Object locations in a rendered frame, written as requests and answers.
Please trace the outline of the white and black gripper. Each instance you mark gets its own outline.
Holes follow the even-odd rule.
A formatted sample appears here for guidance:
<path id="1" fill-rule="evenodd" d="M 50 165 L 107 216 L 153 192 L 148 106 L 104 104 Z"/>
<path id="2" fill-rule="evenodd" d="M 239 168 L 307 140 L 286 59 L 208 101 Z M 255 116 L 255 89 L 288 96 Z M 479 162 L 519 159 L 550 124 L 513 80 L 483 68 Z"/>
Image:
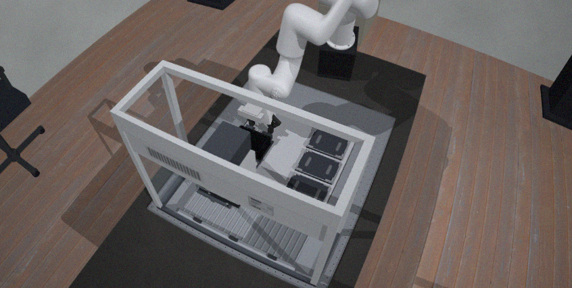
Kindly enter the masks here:
<path id="1" fill-rule="evenodd" d="M 271 112 L 269 110 L 263 110 L 261 113 L 264 114 L 264 120 L 262 123 L 267 124 L 268 126 L 268 133 L 273 134 L 274 128 L 281 124 L 281 121 L 276 117 L 276 113 Z M 255 122 L 253 120 L 247 119 L 249 121 L 250 126 L 254 126 Z"/>

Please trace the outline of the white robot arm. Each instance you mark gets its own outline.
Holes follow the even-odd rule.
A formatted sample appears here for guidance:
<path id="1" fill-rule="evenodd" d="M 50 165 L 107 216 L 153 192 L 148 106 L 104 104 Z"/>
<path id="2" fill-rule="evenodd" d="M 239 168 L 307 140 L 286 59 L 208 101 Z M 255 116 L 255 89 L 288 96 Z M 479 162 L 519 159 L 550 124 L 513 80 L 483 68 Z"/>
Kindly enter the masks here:
<path id="1" fill-rule="evenodd" d="M 286 7 L 277 41 L 278 65 L 273 74 L 263 64 L 252 66 L 248 72 L 249 91 L 271 99 L 274 99 L 272 96 L 287 98 L 297 78 L 307 41 L 315 45 L 327 42 L 337 50 L 349 49 L 355 41 L 356 16 L 369 19 L 379 5 L 379 0 L 317 1 L 331 7 L 326 15 L 301 3 Z"/>

